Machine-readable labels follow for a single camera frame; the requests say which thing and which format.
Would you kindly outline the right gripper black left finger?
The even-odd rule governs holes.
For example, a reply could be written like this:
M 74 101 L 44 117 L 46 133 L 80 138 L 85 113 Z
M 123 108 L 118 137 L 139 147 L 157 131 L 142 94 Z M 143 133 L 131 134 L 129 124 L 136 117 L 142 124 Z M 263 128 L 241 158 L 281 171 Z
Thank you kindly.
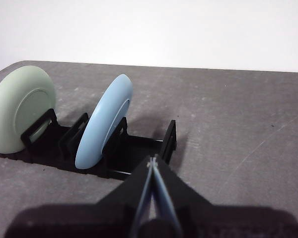
M 6 238 L 128 238 L 146 211 L 152 158 L 147 156 L 116 189 L 97 203 L 47 204 L 18 213 Z

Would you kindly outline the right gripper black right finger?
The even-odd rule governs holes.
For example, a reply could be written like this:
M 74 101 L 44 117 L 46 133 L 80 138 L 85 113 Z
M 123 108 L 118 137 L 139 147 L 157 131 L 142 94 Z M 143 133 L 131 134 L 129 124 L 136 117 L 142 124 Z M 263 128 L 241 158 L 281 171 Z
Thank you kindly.
M 159 157 L 153 177 L 165 217 L 153 220 L 155 238 L 298 238 L 289 212 L 261 206 L 215 205 L 182 181 Z

